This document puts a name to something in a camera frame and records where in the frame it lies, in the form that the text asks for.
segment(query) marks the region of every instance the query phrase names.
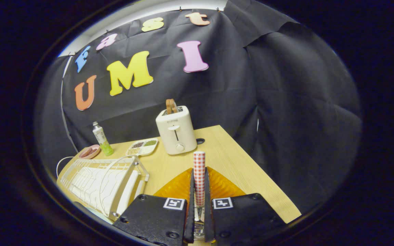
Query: white toaster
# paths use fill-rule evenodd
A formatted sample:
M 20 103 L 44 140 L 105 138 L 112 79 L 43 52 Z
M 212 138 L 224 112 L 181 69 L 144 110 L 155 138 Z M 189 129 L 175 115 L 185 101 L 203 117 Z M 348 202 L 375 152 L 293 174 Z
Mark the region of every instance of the white toaster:
M 168 154 L 181 154 L 197 148 L 191 116 L 186 106 L 177 106 L 177 113 L 172 114 L 163 110 L 156 117 L 156 125 Z

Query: letter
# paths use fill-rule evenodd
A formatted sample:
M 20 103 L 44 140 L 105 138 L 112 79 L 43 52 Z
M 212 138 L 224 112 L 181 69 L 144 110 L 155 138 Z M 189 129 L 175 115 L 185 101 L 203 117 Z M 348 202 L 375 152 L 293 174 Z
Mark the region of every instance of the letter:
M 111 96 L 122 93 L 122 87 L 119 86 L 118 82 L 121 82 L 125 89 L 130 89 L 133 76 L 135 77 L 133 81 L 134 87 L 153 82 L 153 77 L 150 76 L 147 68 L 148 55 L 148 51 L 141 51 L 134 54 L 127 68 L 120 61 L 113 62 L 107 66 L 106 69 L 110 72 Z
M 77 73 L 80 72 L 80 70 L 83 68 L 83 66 L 86 64 L 86 58 L 88 57 L 88 50 L 91 47 L 88 46 L 86 47 L 83 52 L 78 56 L 78 58 L 75 60 L 75 63 L 77 63 Z
M 89 79 L 86 80 L 88 83 L 88 99 L 83 101 L 83 86 L 84 82 L 79 83 L 75 87 L 75 105 L 77 106 L 78 110 L 83 111 L 89 108 L 92 103 L 94 102 L 94 80 L 97 78 L 97 75 L 92 75 Z
M 142 23 L 142 25 L 144 26 L 142 28 L 142 31 L 152 31 L 163 27 L 164 26 L 164 23 L 162 22 L 163 20 L 164 20 L 163 18 L 158 17 L 145 21 L 144 23 Z
M 186 66 L 183 67 L 183 71 L 186 73 L 203 71 L 209 68 L 209 65 L 204 63 L 201 59 L 201 55 L 198 50 L 199 45 L 199 41 L 186 41 L 177 44 L 177 47 L 182 48 L 185 56 Z
M 101 40 L 96 50 L 101 50 L 102 48 L 108 47 L 109 45 L 113 44 L 115 42 L 116 36 L 118 36 L 118 34 L 115 33 L 105 37 L 103 40 Z
M 189 19 L 191 20 L 191 23 L 194 25 L 198 25 L 198 26 L 205 26 L 205 25 L 209 25 L 211 23 L 208 20 L 202 19 L 202 17 L 205 17 L 205 18 L 208 17 L 206 14 L 200 14 L 199 12 L 187 14 L 187 15 L 185 15 L 185 17 L 189 17 Z

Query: dish rack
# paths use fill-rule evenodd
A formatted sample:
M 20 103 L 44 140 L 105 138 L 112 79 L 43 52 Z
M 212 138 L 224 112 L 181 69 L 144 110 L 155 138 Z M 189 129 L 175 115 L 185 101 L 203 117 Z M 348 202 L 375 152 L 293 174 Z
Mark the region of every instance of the dish rack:
M 139 158 L 132 155 L 120 159 L 77 159 L 60 182 L 85 207 L 115 221 L 129 203 L 144 192 L 148 178 L 149 174 Z

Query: bowl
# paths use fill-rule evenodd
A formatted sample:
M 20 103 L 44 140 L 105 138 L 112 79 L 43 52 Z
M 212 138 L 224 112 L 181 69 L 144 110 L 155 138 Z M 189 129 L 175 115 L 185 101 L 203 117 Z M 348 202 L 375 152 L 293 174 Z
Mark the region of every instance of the bowl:
M 84 156 L 88 151 L 91 151 L 91 154 Z M 78 158 L 79 159 L 92 159 L 94 156 L 98 155 L 98 153 L 100 153 L 100 145 L 92 145 L 92 146 L 87 147 L 82 152 L 80 152 L 80 154 L 78 155 Z

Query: green bottle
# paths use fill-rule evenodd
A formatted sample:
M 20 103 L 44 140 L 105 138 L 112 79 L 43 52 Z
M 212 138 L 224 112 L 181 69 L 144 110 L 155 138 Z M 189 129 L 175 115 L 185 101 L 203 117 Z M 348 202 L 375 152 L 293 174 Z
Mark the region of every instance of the green bottle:
M 106 136 L 104 135 L 103 128 L 98 125 L 98 123 L 95 121 L 94 122 L 94 130 L 92 132 L 94 133 L 95 137 L 98 140 L 98 143 L 100 144 L 101 150 L 103 150 L 104 154 L 106 156 L 109 156 L 114 153 L 114 150 L 112 147 L 109 145 L 109 142 L 106 139 Z

